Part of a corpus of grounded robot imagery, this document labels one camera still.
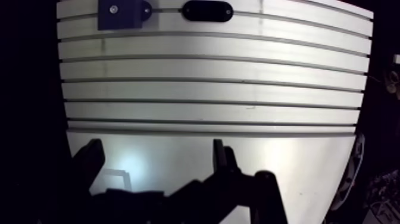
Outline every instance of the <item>horizontal groove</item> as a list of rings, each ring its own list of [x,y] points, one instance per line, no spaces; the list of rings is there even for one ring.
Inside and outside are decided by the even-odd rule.
[[[289,104],[289,103],[264,103],[254,101],[213,101],[213,100],[183,100],[183,99],[65,99],[66,102],[107,102],[107,103],[159,103],[159,104],[218,104],[218,105],[253,105],[253,106],[277,106],[277,107],[307,107],[326,108],[340,110],[358,110],[357,107],[342,107],[318,104]]]
[[[224,60],[224,61],[249,61],[256,63],[270,63],[270,64],[284,64],[288,66],[308,67],[314,69],[325,69],[331,71],[341,71],[345,73],[364,75],[362,71],[355,71],[350,69],[341,69],[330,66],[320,66],[317,64],[300,63],[295,61],[271,60],[262,58],[249,58],[249,57],[234,57],[234,56],[216,56],[216,55],[118,55],[118,56],[99,56],[99,57],[80,57],[80,58],[66,58],[61,60],[63,63],[72,63],[79,61],[104,61],[104,60],[125,60],[125,59],[206,59],[206,60]]]
[[[124,129],[90,129],[90,128],[69,128],[68,132],[76,133],[109,133],[128,135],[220,135],[220,136],[248,136],[248,137],[331,137],[331,136],[354,136],[354,133],[258,133],[258,132],[182,132],[182,131],[150,131],[150,130],[124,130]]]
[[[156,9],[153,10],[153,13],[179,13],[180,10],[178,9]],[[338,27],[334,27],[334,26],[329,26],[329,25],[325,25],[325,24],[320,24],[320,23],[315,23],[315,22],[311,22],[311,21],[305,21],[305,20],[300,20],[297,18],[289,18],[289,17],[282,17],[282,16],[278,16],[278,15],[268,15],[268,14],[261,14],[261,13],[249,13],[249,12],[241,12],[241,11],[235,11],[235,15],[242,15],[242,16],[247,16],[247,17],[257,17],[257,18],[269,18],[272,20],[280,20],[280,21],[288,21],[288,22],[293,22],[293,23],[299,23],[299,24],[304,24],[304,25],[309,25],[309,26],[315,26],[315,27],[320,27],[320,28],[324,28],[324,29],[329,29],[329,30],[333,30],[333,31],[337,31],[337,32],[341,32],[341,33],[347,33],[353,36],[358,36],[364,39],[368,39],[369,36],[367,35],[363,35],[357,32],[353,32],[350,30],[345,30],[345,29],[341,29]],[[97,13],[93,13],[93,14],[86,14],[86,15],[75,15],[72,17],[66,17],[66,18],[62,18],[60,19],[60,22],[63,21],[71,21],[71,20],[80,20],[83,18],[93,18],[96,17]]]
[[[311,85],[303,83],[290,82],[271,82],[259,80],[244,79],[207,79],[207,78],[180,78],[180,77],[104,77],[104,78],[88,78],[88,79],[64,79],[64,83],[83,83],[83,82],[209,82],[209,83],[240,83],[240,84],[256,84],[271,86],[290,86],[297,88],[327,89],[342,92],[361,92],[360,89],[349,89],[333,86]]]
[[[364,15],[353,13],[353,12],[350,12],[348,10],[343,10],[341,8],[336,8],[336,7],[333,7],[333,6],[330,6],[330,5],[325,5],[325,4],[322,4],[322,3],[319,3],[319,2],[311,2],[311,1],[304,1],[304,0],[290,0],[290,1],[301,2],[301,3],[307,4],[307,5],[313,5],[313,6],[317,6],[317,7],[321,7],[321,8],[326,8],[328,10],[337,11],[339,13],[345,13],[347,15],[352,15],[354,17],[358,17],[358,18],[362,18],[364,20],[370,21],[370,18],[366,17]]]
[[[256,41],[270,41],[270,42],[279,42],[279,43],[290,43],[295,45],[302,46],[310,46],[314,48],[321,48],[331,51],[337,51],[357,56],[366,57],[367,54],[363,54],[356,51],[351,51],[343,48],[337,48],[334,46],[322,45],[319,43],[310,43],[304,41],[295,41],[291,39],[284,38],[272,38],[268,36],[257,36],[257,35],[244,35],[244,34],[235,34],[235,33],[216,33],[216,32],[140,32],[140,33],[107,33],[107,34],[98,34],[98,35],[90,35],[90,36],[79,36],[75,38],[64,38],[61,39],[62,42],[72,42],[72,41],[85,41],[90,39],[103,39],[103,38],[123,38],[123,37],[135,37],[135,36],[212,36],[219,38],[237,38],[237,39],[250,39]]]
[[[279,15],[268,15],[268,14],[260,14],[260,13],[249,13],[249,12],[236,12],[236,15],[242,15],[242,16],[248,16],[248,17],[259,17],[259,18],[269,18],[272,20],[280,20],[280,21],[287,21],[287,22],[293,22],[293,23],[300,23],[300,24],[304,24],[304,25],[310,25],[310,26],[315,26],[315,27],[320,27],[320,28],[324,28],[324,29],[329,29],[329,30],[333,30],[333,31],[337,31],[337,32],[341,32],[341,33],[347,33],[353,36],[358,36],[364,39],[368,39],[367,35],[363,35],[354,31],[350,31],[350,30],[345,30],[345,29],[341,29],[338,27],[334,27],[334,26],[329,26],[329,25],[325,25],[325,24],[321,24],[321,23],[315,23],[315,22],[311,22],[311,21],[305,21],[305,20],[300,20],[297,18],[289,18],[289,17],[282,17]]]
[[[206,120],[144,120],[144,119],[99,119],[99,118],[67,118],[71,122],[111,122],[111,123],[151,123],[151,124],[183,124],[183,125],[247,125],[247,126],[312,126],[312,127],[354,127],[355,124],[332,123],[267,123],[267,122],[215,122]]]
[[[73,16],[69,16],[69,17],[60,18],[60,22],[81,20],[84,18],[94,18],[94,17],[97,17],[97,13],[91,13],[91,14],[85,14],[85,15],[73,15]]]

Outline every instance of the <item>slotted aluminum panel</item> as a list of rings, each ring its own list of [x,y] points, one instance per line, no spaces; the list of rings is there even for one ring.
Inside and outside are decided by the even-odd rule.
[[[71,153],[90,138],[105,144],[91,191],[170,194],[211,174],[211,141],[222,138],[245,173],[277,175],[289,223],[321,223],[354,141],[373,13],[228,0],[230,21],[194,23],[178,12],[186,0],[149,2],[143,29],[113,31],[97,30],[97,0],[57,3]],[[246,223],[248,211],[225,222]]]

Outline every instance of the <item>white panel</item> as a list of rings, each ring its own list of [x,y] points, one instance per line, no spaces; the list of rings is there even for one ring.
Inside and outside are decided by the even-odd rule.
[[[395,55],[395,63],[400,64],[400,55],[399,54]]]
[[[212,104],[65,103],[67,117],[197,122],[354,124],[358,110]]]
[[[68,122],[69,128],[118,129],[175,132],[237,132],[237,133],[354,133],[352,126],[255,126],[255,125],[194,125],[163,123]]]
[[[213,173],[212,140],[218,136],[137,136],[67,133],[72,155],[92,138],[103,142],[108,173],[129,174],[132,191],[165,191],[167,195],[193,179]],[[354,137],[227,138],[237,164],[248,175],[272,171],[290,224],[320,224],[332,202],[351,152]],[[92,193],[115,186],[99,175]],[[230,224],[250,223],[240,213]]]
[[[149,36],[58,45],[60,59],[117,55],[215,55],[310,63],[366,72],[369,59],[308,46],[236,38]]]
[[[68,0],[57,2],[57,18],[97,13],[98,0]]]
[[[301,1],[268,0],[263,3],[263,13],[320,23],[372,36],[372,22]]]
[[[368,18],[374,17],[374,14],[371,11],[338,0],[307,0],[307,1],[321,3],[323,5],[329,5],[334,8],[356,13],[358,15],[362,15]]]
[[[181,8],[187,0],[152,1],[153,8]],[[335,10],[296,1],[228,0],[235,11],[277,15],[372,35],[372,23]],[[97,13],[97,0],[69,0],[57,3],[57,17]]]
[[[112,60],[61,63],[62,79],[196,78],[259,80],[363,90],[366,76],[283,64],[222,60]]]
[[[248,101],[360,107],[363,94],[288,86],[205,82],[63,83],[65,99]]]
[[[105,33],[138,34],[142,32],[216,32],[257,35],[317,43],[369,54],[371,41],[329,29],[288,21],[236,15],[226,23],[193,23],[182,19],[178,13],[154,14],[136,30],[98,30],[97,18],[58,23],[58,38],[90,36]]]
[[[180,8],[187,0],[159,0],[160,8]],[[287,0],[228,0],[235,11],[277,15],[333,26],[366,36],[372,35],[372,22],[323,7]]]

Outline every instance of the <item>bolt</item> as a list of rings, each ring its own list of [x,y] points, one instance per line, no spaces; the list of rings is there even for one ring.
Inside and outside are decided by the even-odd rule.
[[[116,6],[116,5],[111,6],[111,7],[110,7],[110,12],[111,12],[112,14],[117,13],[117,12],[118,12],[118,6]]]

